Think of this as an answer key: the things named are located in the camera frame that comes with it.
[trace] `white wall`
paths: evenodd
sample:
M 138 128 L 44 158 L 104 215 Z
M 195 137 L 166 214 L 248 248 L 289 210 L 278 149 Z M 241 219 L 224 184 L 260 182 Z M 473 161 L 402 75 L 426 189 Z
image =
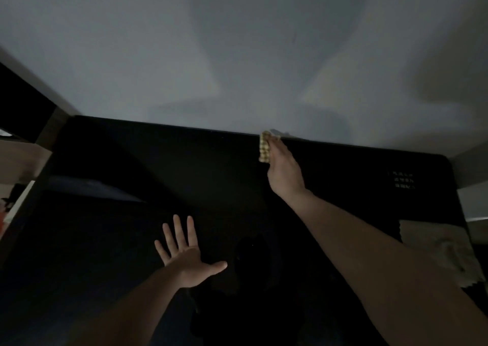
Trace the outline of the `white wall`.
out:
M 488 139 L 487 0 L 0 0 L 85 115 L 454 155 Z

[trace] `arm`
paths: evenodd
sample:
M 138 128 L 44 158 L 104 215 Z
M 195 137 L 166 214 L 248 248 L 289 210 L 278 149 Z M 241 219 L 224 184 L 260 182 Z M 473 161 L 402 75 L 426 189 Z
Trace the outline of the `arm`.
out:
M 163 224 L 162 229 L 169 254 L 155 241 L 164 268 L 156 270 L 112 308 L 74 330 L 69 346 L 146 345 L 178 289 L 199 285 L 227 267 L 226 262 L 202 263 L 192 217 L 187 219 L 188 244 L 178 215 L 173 221 L 178 245 L 168 224 Z
M 485 345 L 488 320 L 430 260 L 305 189 L 299 165 L 270 140 L 268 179 L 302 219 L 391 346 Z

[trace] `checkered cloth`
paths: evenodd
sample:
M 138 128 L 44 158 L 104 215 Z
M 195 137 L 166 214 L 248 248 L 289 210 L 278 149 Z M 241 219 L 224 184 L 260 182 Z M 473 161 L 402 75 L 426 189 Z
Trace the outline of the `checkered cloth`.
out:
M 268 139 L 272 136 L 269 131 L 263 131 L 259 136 L 259 162 L 269 163 Z

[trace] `palm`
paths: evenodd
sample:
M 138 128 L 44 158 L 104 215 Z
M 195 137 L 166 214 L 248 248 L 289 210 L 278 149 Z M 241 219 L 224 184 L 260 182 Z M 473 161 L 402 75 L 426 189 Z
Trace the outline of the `palm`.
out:
M 178 215 L 173 216 L 173 222 L 175 225 L 176 242 L 173 239 L 169 225 L 166 223 L 162 225 L 169 254 L 164 250 L 161 242 L 156 240 L 154 244 L 164 266 L 172 268 L 180 275 L 181 287 L 188 288 L 199 285 L 211 275 L 220 273 L 227 267 L 226 262 L 218 262 L 213 265 L 202 263 L 195 225 L 191 216 L 186 221 L 188 243 L 186 242 Z

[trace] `person's right arm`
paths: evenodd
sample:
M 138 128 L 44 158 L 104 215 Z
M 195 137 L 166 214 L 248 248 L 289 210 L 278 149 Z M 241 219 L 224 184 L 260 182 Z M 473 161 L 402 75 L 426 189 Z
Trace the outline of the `person's right arm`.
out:
M 313 195 L 283 142 L 269 144 L 272 190 L 305 223 L 390 346 L 488 344 L 488 319 L 435 264 Z

